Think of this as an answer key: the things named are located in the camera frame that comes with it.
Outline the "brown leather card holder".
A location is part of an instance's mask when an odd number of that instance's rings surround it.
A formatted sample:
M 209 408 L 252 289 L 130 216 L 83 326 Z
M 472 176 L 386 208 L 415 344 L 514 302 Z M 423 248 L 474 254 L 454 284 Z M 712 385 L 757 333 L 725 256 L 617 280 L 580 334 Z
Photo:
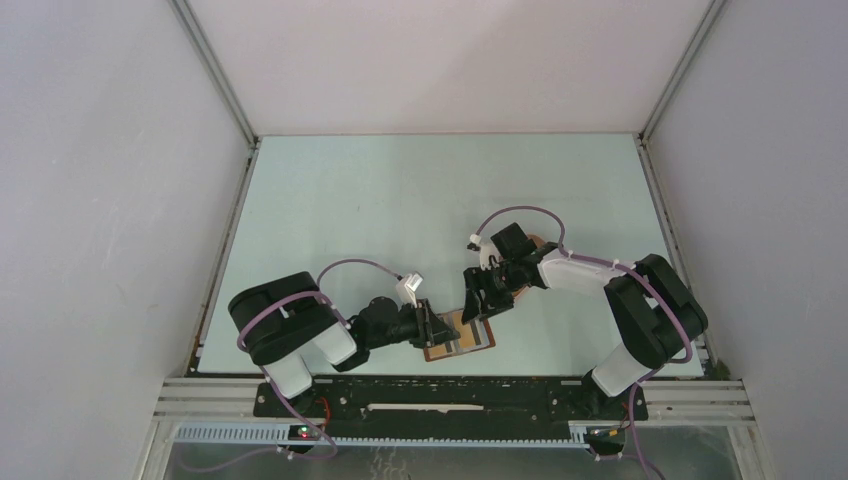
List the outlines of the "brown leather card holder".
M 426 362 L 458 357 L 496 346 L 496 340 L 487 319 L 474 320 L 463 324 L 461 309 L 440 313 L 439 318 L 448 326 L 453 327 L 459 333 L 459 338 L 424 349 L 423 356 Z

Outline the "aluminium frame post right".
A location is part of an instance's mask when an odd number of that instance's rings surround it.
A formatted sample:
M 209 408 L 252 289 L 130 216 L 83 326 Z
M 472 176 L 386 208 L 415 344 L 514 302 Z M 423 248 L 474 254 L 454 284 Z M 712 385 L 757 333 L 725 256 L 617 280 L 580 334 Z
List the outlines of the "aluminium frame post right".
M 708 3 L 694 33 L 688 40 L 680 59 L 639 133 L 639 138 L 643 144 L 647 144 L 654 135 L 666 110 L 682 86 L 688 71 L 729 4 L 730 1 L 728 0 L 712 0 Z

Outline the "aluminium frame post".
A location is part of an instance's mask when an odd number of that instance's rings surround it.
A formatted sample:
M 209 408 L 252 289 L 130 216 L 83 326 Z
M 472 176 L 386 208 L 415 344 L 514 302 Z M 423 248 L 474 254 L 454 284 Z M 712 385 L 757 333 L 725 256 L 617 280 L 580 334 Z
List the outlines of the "aluminium frame post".
M 255 149 L 259 143 L 259 136 L 248 120 L 246 111 L 241 105 L 236 91 L 229 81 L 223 65 L 218 59 L 191 2 L 187 0 L 170 0 L 169 4 L 185 30 L 189 42 L 198 54 L 200 62 L 206 70 L 213 87 L 235 122 L 245 143 L 250 149 Z
M 654 135 L 666 110 L 682 86 L 688 71 L 729 4 L 730 1 L 728 0 L 712 0 L 708 3 L 694 33 L 688 40 L 680 59 L 639 133 L 639 138 L 643 144 L 647 144 Z

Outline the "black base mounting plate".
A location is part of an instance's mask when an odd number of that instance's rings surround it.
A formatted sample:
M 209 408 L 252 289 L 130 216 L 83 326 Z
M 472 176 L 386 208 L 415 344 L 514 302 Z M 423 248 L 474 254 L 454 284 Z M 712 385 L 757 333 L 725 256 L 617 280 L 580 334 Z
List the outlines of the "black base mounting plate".
M 574 440 L 579 423 L 648 419 L 643 393 L 612 399 L 576 377 L 321 375 L 286 409 L 258 386 L 257 418 L 326 420 L 335 440 Z

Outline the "aluminium frame post left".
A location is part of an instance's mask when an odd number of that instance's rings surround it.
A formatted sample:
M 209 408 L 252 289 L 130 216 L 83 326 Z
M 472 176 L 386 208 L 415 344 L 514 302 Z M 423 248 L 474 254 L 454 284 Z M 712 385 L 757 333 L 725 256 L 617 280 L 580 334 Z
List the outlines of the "aluminium frame post left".
M 259 143 L 259 136 L 248 120 L 246 111 L 241 105 L 236 91 L 229 81 L 223 65 L 218 59 L 191 2 L 187 0 L 170 0 L 169 4 L 185 30 L 189 42 L 198 54 L 200 62 L 206 70 L 213 87 L 235 122 L 245 143 L 250 149 L 255 149 Z

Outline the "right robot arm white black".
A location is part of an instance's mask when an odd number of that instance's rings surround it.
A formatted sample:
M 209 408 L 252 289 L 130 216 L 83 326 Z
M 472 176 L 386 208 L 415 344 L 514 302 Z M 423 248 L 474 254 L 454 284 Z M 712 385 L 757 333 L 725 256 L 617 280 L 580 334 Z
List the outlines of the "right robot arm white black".
M 620 344 L 585 375 L 585 411 L 606 418 L 625 390 L 669 363 L 687 362 L 708 317 L 668 260 L 650 254 L 632 264 L 579 255 L 555 242 L 536 244 L 512 223 L 484 240 L 470 237 L 479 264 L 463 273 L 462 321 L 484 320 L 512 309 L 526 288 L 599 294 L 609 305 Z

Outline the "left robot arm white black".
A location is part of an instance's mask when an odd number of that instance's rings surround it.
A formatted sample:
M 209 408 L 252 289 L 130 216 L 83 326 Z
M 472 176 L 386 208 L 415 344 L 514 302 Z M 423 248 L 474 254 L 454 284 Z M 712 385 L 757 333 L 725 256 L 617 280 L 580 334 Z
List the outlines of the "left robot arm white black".
M 300 353 L 307 345 L 345 372 L 367 362 L 377 348 L 407 342 L 427 349 L 460 338 L 426 299 L 399 304 L 379 296 L 346 319 L 307 272 L 238 293 L 228 312 L 238 330 L 237 348 L 277 389 L 278 404 L 297 417 L 316 403 L 313 377 Z

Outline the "pink oval tray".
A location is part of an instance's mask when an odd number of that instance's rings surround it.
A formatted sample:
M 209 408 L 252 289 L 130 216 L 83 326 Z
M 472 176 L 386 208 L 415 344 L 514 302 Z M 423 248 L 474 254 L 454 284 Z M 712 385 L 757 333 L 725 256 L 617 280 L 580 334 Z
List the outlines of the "pink oval tray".
M 509 282 L 512 287 L 512 298 L 518 300 L 531 288 L 547 289 L 541 274 L 539 273 L 539 262 L 536 257 L 530 255 L 530 259 L 520 259 L 512 264 L 509 269 Z

